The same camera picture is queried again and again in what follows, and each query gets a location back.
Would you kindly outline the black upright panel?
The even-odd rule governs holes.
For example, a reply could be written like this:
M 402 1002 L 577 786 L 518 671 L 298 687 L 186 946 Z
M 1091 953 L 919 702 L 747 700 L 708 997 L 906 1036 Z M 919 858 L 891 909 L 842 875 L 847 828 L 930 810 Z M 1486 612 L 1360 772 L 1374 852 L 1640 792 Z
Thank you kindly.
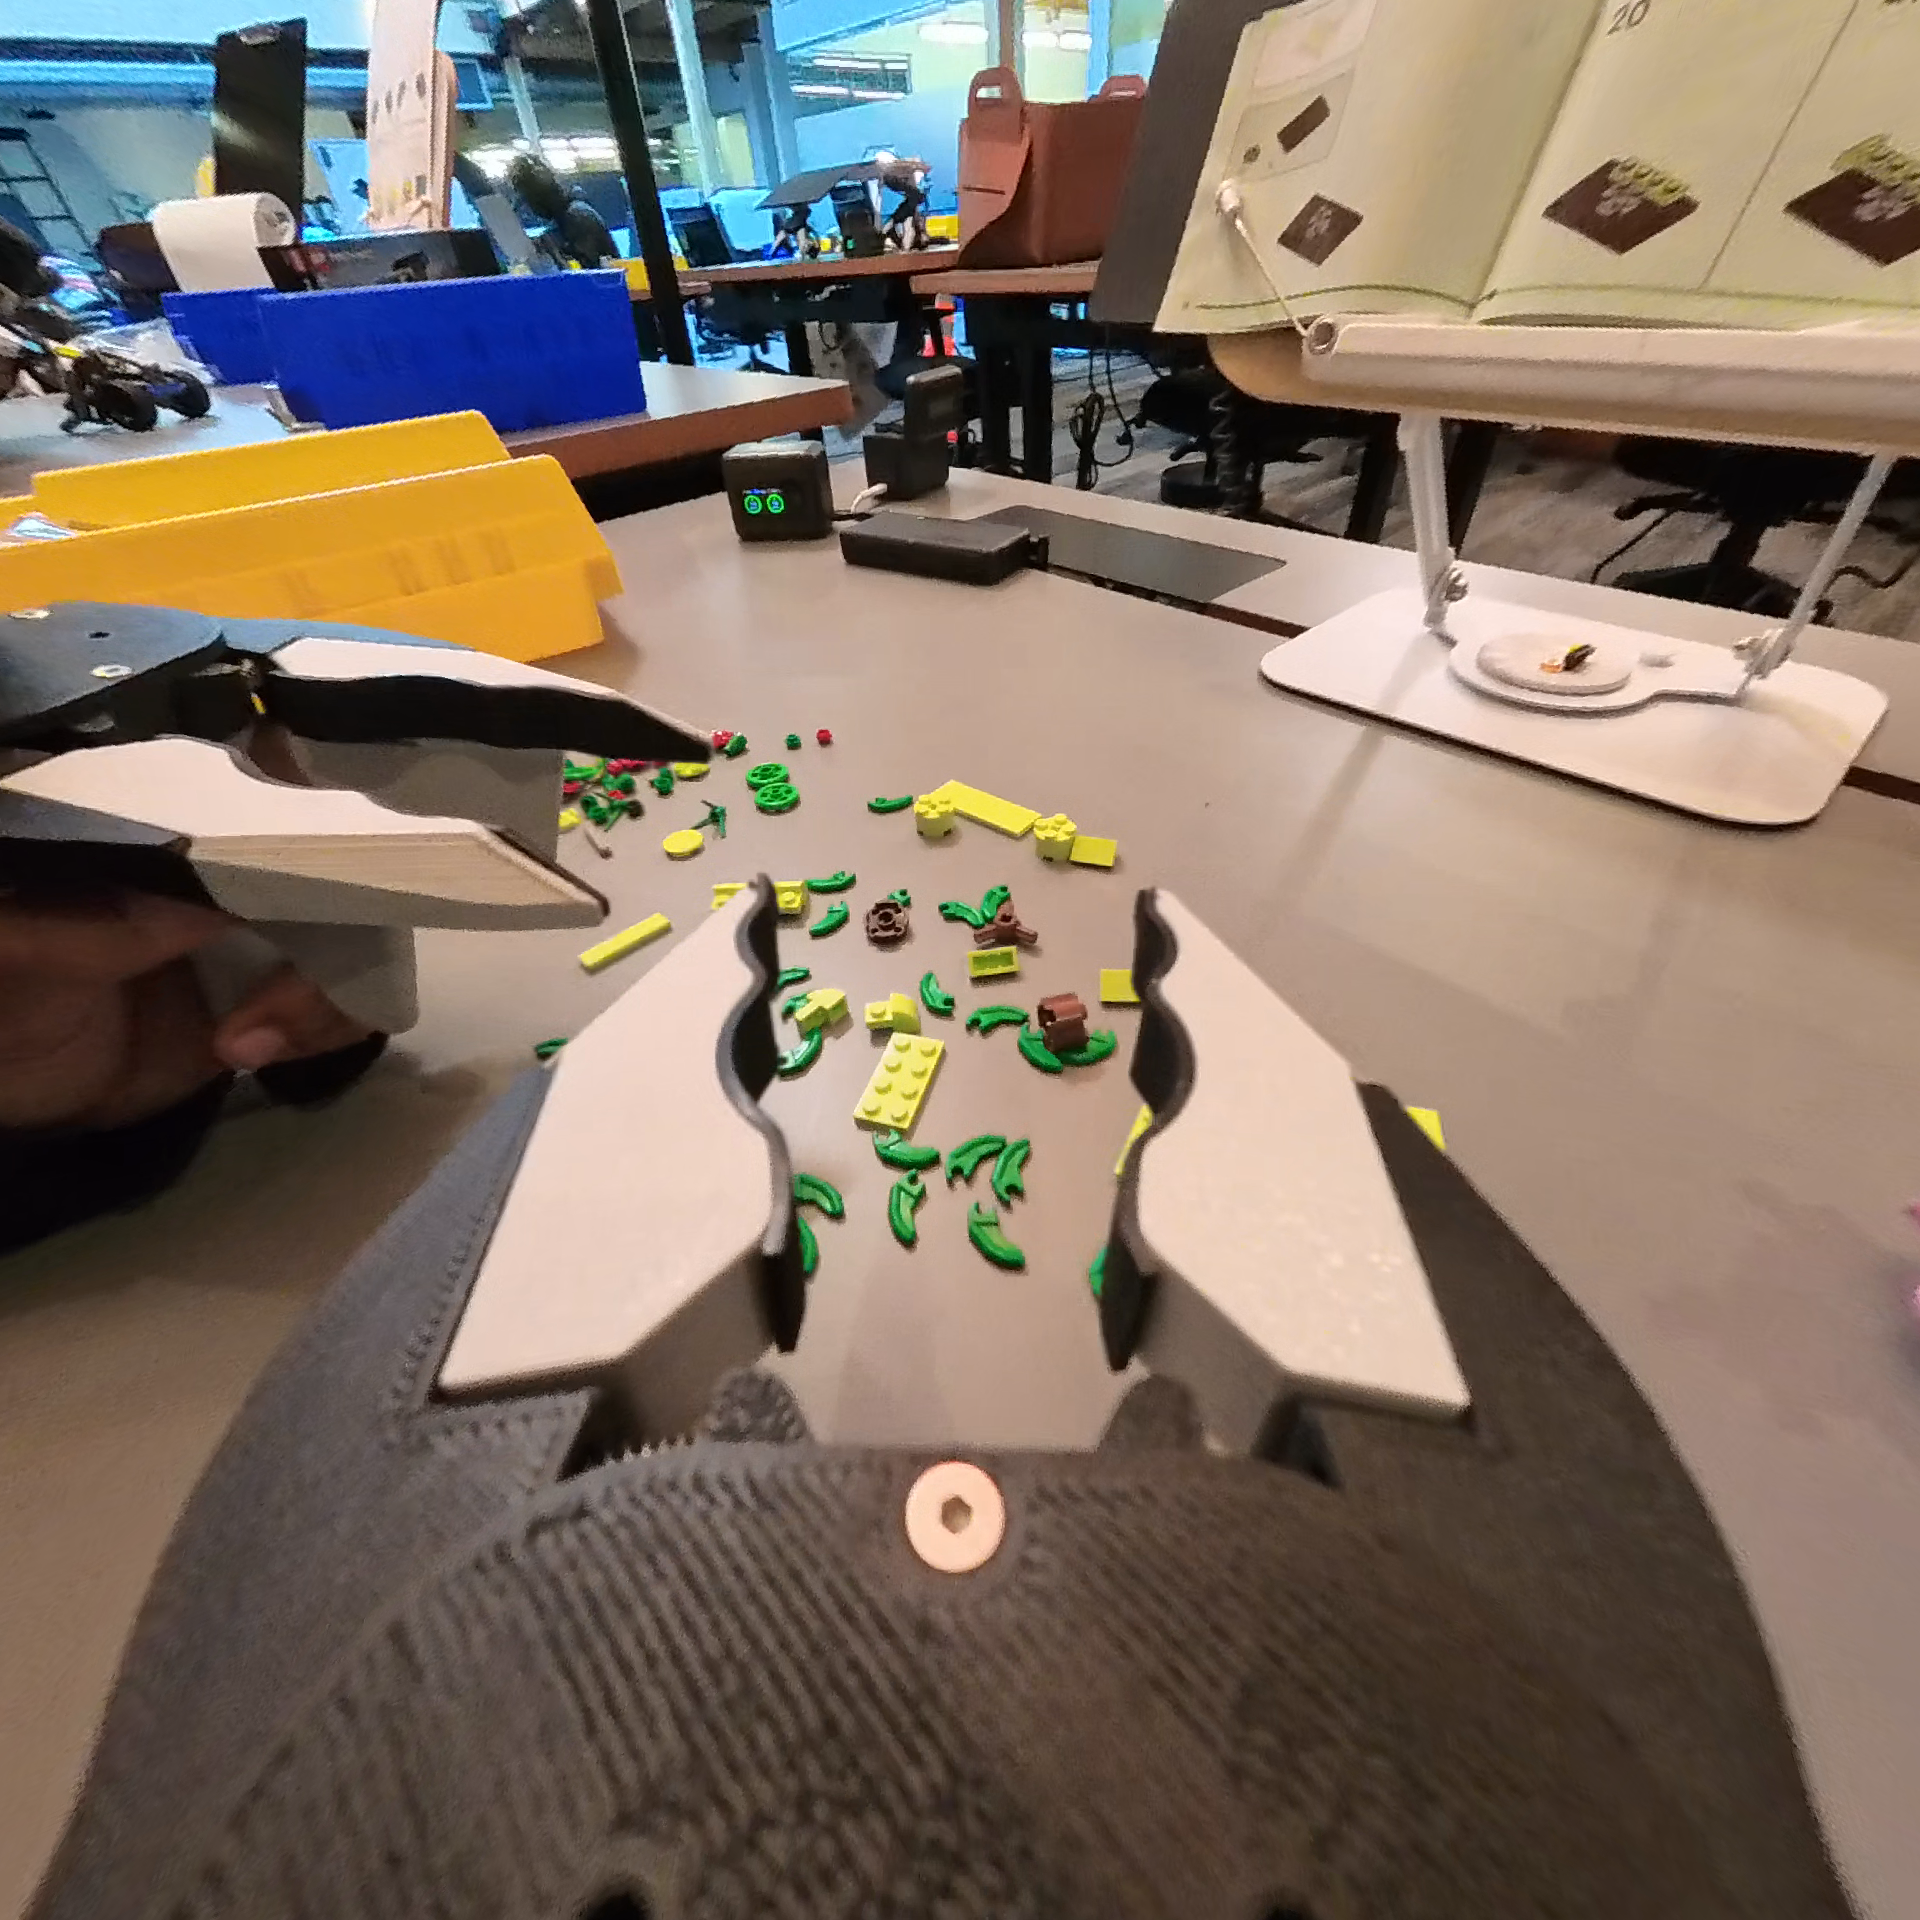
M 307 69 L 305 17 L 260 20 L 216 36 L 208 110 L 214 195 L 263 195 L 301 214 Z

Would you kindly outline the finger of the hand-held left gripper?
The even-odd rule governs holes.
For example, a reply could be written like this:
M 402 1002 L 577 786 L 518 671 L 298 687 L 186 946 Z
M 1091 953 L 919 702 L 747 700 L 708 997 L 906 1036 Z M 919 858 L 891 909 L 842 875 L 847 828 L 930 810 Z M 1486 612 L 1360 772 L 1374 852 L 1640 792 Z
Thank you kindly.
M 263 664 L 229 756 L 255 779 L 504 832 L 561 854 L 565 759 L 706 763 L 711 734 L 525 662 L 368 637 L 298 637 Z
M 240 922 L 202 956 L 212 1007 L 286 963 L 348 1020 L 420 1020 L 416 933 L 584 930 L 608 900 L 537 828 L 554 752 L 431 752 L 373 795 L 272 780 L 236 748 L 158 739 L 41 759 L 5 780 L 7 890 L 185 900 Z

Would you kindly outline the beige printed board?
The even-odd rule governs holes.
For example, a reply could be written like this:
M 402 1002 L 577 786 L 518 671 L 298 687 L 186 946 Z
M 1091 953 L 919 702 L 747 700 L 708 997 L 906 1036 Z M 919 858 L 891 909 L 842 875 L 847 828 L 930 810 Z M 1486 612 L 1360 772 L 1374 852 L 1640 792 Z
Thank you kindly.
M 458 79 L 438 51 L 438 3 L 374 3 L 365 103 L 366 227 L 452 224 Z

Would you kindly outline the brown-edged grey desk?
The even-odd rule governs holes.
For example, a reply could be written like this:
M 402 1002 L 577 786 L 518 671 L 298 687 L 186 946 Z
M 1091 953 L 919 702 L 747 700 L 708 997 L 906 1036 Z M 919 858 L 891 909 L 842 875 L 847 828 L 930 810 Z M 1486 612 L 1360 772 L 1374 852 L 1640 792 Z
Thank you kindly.
M 507 434 L 517 458 L 548 456 L 571 479 L 663 467 L 852 420 L 852 388 L 841 380 L 758 375 L 739 369 L 652 363 L 643 369 L 647 408 Z M 20 498 L 37 474 L 167 455 L 275 445 L 286 428 L 258 386 L 216 388 L 199 420 L 168 420 L 149 434 L 120 428 L 63 428 L 55 396 L 16 396 L 3 407 L 3 494 Z

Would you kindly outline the lime studded flat plate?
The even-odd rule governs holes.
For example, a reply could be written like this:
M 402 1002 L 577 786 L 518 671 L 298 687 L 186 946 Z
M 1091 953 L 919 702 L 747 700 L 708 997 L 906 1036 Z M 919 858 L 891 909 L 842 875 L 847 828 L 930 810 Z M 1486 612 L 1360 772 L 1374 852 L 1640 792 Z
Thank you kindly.
M 913 1137 L 948 1055 L 938 1036 L 896 1031 L 876 1055 L 876 1065 L 852 1111 L 856 1129 L 870 1134 Z

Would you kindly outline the black wheeled gadget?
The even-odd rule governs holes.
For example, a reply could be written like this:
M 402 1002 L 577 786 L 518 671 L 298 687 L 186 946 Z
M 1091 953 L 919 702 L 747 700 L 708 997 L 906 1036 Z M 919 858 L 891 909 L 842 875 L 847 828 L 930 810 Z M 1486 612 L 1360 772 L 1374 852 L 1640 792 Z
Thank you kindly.
M 117 348 L 83 348 L 64 360 L 60 432 L 110 427 L 149 434 L 162 414 L 204 420 L 212 394 L 180 366 L 129 356 Z

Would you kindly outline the instruction booklet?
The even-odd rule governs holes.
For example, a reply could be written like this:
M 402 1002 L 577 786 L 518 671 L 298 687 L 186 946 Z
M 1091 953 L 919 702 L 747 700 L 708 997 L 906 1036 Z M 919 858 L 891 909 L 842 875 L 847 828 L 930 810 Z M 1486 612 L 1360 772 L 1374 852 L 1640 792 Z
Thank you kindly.
M 1916 5 L 1319 3 L 1222 43 L 1165 330 L 1916 320 Z

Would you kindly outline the yellow plastic bin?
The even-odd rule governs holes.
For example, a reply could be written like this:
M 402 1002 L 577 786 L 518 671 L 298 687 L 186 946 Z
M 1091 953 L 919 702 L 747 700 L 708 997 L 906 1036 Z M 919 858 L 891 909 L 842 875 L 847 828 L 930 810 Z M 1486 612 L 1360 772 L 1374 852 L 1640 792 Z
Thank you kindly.
M 392 630 L 515 662 L 595 648 L 623 579 L 565 468 L 475 411 L 41 473 L 3 607 L 103 602 Z

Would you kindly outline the black office chair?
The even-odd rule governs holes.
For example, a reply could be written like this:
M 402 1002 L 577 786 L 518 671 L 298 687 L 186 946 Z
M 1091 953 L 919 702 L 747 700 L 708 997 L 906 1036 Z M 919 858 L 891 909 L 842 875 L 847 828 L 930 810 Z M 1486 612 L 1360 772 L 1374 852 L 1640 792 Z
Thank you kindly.
M 1652 488 L 1624 503 L 1618 520 L 1654 515 L 1663 526 L 1673 516 L 1706 516 L 1723 520 L 1725 533 L 1706 561 L 1617 570 L 1611 585 L 1767 619 L 1788 617 L 1801 588 L 1757 565 L 1764 537 L 1796 523 L 1834 526 L 1867 468 L 1857 452 L 1642 437 L 1617 440 L 1613 461 Z
M 1140 401 L 1143 418 L 1197 443 L 1212 479 L 1215 509 L 1241 520 L 1282 525 L 1266 512 L 1264 473 L 1295 462 L 1313 443 L 1363 447 L 1346 538 L 1380 541 L 1401 468 L 1393 414 L 1320 403 L 1249 396 L 1210 364 L 1157 378 Z

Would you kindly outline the blue plastic bin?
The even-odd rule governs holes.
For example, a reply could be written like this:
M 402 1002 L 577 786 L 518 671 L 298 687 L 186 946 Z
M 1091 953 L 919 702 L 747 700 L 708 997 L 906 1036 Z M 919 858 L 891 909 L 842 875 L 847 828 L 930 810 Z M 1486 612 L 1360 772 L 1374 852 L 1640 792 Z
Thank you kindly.
M 612 270 L 265 295 L 256 314 L 282 401 L 330 431 L 475 412 L 508 437 L 648 408 Z
M 220 386 L 277 384 L 277 354 L 263 323 L 272 290 L 165 292 L 161 310 L 179 348 Z

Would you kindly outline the brown cardboard carrier box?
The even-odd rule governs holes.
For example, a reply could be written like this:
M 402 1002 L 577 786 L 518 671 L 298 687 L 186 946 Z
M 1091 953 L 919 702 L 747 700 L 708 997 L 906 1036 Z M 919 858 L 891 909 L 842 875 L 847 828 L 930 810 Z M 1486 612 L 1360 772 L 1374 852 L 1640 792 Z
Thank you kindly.
M 1031 103 L 1011 67 L 973 77 L 959 130 L 959 270 L 1097 263 L 1116 223 L 1149 80 L 1077 105 Z

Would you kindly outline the cluster of red green pieces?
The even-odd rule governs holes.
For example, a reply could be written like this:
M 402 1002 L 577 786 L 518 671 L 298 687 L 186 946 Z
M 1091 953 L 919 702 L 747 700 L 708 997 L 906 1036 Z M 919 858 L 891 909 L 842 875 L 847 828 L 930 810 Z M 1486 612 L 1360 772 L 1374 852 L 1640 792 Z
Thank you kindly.
M 611 831 L 620 821 L 636 821 L 647 795 L 673 798 L 680 786 L 706 780 L 711 763 L 742 756 L 749 745 L 742 733 L 716 730 L 703 760 L 567 759 L 559 827 Z

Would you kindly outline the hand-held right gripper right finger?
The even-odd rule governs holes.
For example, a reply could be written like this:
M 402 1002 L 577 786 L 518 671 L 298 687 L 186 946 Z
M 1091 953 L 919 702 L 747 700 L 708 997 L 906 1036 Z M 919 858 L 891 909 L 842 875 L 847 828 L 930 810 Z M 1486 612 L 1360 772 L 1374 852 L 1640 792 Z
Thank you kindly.
M 1103 1259 L 1109 1364 L 1257 1456 L 1300 1405 L 1459 1424 L 1471 1384 L 1346 1058 L 1179 896 L 1134 906 L 1150 1111 Z

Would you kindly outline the wooden background desk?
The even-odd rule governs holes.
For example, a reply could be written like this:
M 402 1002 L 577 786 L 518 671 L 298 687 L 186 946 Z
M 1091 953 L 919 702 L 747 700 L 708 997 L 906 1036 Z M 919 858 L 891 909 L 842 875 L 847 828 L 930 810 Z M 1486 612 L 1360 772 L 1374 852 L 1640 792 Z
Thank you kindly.
M 1054 479 L 1054 376 L 1060 347 L 1103 353 L 1107 330 L 1088 319 L 1099 260 L 1044 267 L 962 267 L 957 248 L 752 260 L 694 270 L 684 296 L 720 290 L 781 337 L 786 366 L 809 376 L 806 324 L 894 323 L 937 326 L 959 310 L 977 363 L 986 468 L 1028 482 Z

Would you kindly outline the black upright adapter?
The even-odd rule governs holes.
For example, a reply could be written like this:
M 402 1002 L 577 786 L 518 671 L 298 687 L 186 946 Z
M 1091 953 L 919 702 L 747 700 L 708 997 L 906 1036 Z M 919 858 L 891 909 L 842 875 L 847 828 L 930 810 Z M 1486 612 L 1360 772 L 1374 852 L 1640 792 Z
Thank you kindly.
M 953 437 L 967 428 L 967 401 L 959 360 L 933 363 L 906 380 L 901 420 L 876 425 L 862 440 L 867 492 L 876 504 L 901 507 L 948 487 Z

